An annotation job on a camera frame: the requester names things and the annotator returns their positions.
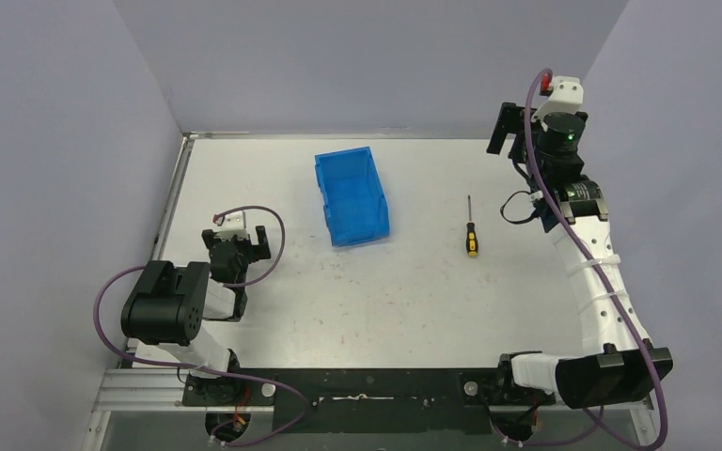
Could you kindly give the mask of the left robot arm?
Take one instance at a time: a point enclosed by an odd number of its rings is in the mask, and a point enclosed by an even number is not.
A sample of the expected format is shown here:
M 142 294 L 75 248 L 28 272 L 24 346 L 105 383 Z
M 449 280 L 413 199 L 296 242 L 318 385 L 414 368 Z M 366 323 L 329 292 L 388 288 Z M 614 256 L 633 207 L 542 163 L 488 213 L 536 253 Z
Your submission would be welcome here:
M 177 267 L 150 261 L 123 306 L 121 330 L 129 338 L 157 346 L 191 365 L 185 383 L 191 405 L 227 405 L 242 401 L 249 384 L 234 372 L 236 353 L 219 344 L 204 321 L 238 322 L 247 305 L 248 268 L 271 258 L 262 225 L 251 238 L 242 226 L 205 229 L 206 262 Z

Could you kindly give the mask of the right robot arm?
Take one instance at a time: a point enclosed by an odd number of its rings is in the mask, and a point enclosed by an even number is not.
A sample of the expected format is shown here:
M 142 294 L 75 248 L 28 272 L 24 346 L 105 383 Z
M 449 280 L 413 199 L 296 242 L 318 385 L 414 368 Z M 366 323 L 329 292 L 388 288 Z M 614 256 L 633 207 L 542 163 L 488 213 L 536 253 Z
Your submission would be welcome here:
M 556 356 L 541 351 L 504 354 L 492 376 L 494 394 L 512 403 L 529 389 L 557 396 L 572 409 L 636 402 L 673 367 L 670 351 L 656 348 L 641 325 L 620 275 L 610 239 L 609 212 L 600 186 L 584 175 L 578 145 L 588 116 L 550 113 L 526 126 L 525 109 L 502 104 L 488 153 L 501 152 L 526 180 L 543 231 L 555 245 L 573 288 L 583 351 Z

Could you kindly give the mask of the black yellow handled screwdriver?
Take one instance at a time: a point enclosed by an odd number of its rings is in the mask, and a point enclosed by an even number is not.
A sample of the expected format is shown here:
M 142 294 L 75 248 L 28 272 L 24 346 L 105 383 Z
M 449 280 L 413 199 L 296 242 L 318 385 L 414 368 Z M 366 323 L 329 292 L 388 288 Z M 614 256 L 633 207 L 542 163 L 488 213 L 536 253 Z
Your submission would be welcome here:
M 465 248 L 469 257 L 476 257 L 479 253 L 479 240 L 476 232 L 476 225 L 473 220 L 471 196 L 467 197 L 467 223 Z

